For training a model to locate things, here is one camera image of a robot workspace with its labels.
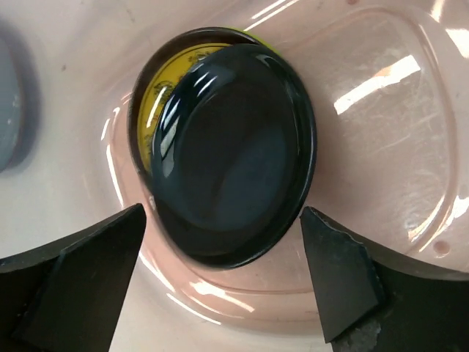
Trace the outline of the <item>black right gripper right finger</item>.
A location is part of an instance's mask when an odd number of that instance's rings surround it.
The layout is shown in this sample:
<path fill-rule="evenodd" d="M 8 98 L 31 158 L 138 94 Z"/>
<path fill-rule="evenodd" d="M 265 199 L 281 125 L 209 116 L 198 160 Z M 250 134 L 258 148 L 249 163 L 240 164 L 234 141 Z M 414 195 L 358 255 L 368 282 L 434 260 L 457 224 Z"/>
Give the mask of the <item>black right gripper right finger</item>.
<path fill-rule="evenodd" d="M 467 351 L 468 274 L 398 253 L 314 208 L 300 223 L 334 351 Z"/>

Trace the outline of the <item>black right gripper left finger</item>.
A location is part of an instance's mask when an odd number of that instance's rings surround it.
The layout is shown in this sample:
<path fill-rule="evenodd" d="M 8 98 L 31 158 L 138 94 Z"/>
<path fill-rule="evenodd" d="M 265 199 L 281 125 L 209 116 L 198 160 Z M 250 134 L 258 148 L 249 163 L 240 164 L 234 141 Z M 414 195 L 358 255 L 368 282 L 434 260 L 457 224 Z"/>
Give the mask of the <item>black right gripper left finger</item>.
<path fill-rule="evenodd" d="M 135 204 L 1 259 L 1 350 L 108 351 L 146 223 Z"/>

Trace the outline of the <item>dark teal ceramic plate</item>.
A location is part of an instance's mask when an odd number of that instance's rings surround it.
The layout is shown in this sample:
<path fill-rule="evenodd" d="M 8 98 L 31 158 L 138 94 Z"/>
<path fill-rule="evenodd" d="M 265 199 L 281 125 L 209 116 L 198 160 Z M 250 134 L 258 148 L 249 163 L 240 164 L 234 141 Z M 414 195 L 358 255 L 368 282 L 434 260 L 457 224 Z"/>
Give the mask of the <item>dark teal ceramic plate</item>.
<path fill-rule="evenodd" d="M 26 38 L 1 19 L 1 171 L 22 167 L 42 124 L 42 92 Z"/>

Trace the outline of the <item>yellow patterned brown-rim plate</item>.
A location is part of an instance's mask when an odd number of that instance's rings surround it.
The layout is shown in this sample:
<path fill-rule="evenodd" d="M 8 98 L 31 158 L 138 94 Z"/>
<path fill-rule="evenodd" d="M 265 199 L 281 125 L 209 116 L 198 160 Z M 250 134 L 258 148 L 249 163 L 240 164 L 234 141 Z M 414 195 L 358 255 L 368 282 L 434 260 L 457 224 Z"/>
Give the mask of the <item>yellow patterned brown-rim plate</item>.
<path fill-rule="evenodd" d="M 206 56 L 229 45 L 262 44 L 236 29 L 205 27 L 182 33 L 159 48 L 139 74 L 128 109 L 128 141 L 140 175 L 149 174 L 153 134 L 180 79 Z"/>

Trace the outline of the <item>lime green plate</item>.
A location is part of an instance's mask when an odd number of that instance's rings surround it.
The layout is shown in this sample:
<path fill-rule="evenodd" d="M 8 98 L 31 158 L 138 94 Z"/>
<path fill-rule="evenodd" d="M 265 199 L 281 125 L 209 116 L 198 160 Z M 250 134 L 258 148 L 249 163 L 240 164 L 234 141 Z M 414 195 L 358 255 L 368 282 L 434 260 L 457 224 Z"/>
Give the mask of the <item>lime green plate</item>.
<path fill-rule="evenodd" d="M 237 32 L 241 32 L 243 34 L 246 34 L 249 37 L 251 37 L 252 39 L 255 39 L 257 42 L 259 42 L 259 43 L 263 44 L 264 46 L 266 46 L 267 48 L 269 48 L 271 51 L 275 52 L 278 55 L 281 55 L 281 53 L 274 46 L 272 46 L 268 41 L 261 38 L 259 35 L 253 34 L 252 32 L 250 32 L 246 29 L 238 29 L 238 28 L 233 28 L 233 27 L 229 27 L 229 29 L 233 29 Z"/>

